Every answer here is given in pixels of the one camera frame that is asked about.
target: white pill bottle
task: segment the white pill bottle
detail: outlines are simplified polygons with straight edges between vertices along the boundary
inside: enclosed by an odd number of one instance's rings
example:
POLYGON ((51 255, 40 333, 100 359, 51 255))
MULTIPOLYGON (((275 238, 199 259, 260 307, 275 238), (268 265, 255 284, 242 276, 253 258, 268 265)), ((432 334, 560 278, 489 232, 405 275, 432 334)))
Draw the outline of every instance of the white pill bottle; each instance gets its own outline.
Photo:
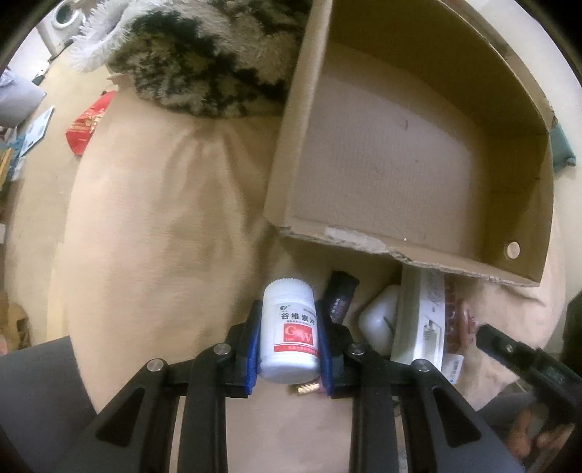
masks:
POLYGON ((258 374, 281 384, 320 374, 313 291, 299 279, 278 279, 265 289, 258 374))

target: round hole in box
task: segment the round hole in box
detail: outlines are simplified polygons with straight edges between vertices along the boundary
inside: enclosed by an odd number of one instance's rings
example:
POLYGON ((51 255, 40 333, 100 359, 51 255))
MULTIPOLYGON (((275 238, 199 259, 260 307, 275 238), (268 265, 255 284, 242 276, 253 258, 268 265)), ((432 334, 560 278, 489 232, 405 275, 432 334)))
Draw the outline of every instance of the round hole in box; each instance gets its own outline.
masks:
POLYGON ((519 243, 517 243, 516 241, 512 241, 505 248, 505 256, 507 256, 509 259, 517 258, 519 256, 519 252, 520 252, 519 243))

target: teal object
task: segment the teal object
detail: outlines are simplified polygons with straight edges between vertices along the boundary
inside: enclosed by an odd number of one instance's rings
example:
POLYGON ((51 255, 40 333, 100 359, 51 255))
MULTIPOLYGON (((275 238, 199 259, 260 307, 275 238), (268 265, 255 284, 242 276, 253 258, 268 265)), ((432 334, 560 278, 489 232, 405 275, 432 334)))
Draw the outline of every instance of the teal object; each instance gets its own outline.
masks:
POLYGON ((564 169, 566 166, 575 166, 576 155, 559 123, 550 131, 549 139, 552 146, 554 172, 564 169))

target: red label square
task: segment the red label square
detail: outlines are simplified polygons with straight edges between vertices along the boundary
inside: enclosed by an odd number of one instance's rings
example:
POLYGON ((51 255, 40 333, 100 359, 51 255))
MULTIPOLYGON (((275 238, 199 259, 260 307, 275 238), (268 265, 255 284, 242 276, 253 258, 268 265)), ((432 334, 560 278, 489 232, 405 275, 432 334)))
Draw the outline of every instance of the red label square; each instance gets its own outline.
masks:
POLYGON ((313 330, 311 327, 298 323, 284 323, 283 341, 294 341, 313 345, 313 330))

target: red stripe on label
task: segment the red stripe on label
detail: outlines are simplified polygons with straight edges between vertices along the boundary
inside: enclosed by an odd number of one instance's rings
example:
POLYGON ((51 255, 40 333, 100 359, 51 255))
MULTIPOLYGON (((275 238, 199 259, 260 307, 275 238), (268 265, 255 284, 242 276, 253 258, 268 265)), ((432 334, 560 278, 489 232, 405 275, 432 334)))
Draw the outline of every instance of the red stripe on label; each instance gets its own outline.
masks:
POLYGON ((291 343, 284 343, 281 345, 275 345, 273 347, 274 352, 280 351, 301 351, 303 353, 309 353, 310 355, 317 356, 317 350, 311 347, 305 347, 303 345, 294 345, 291 343))

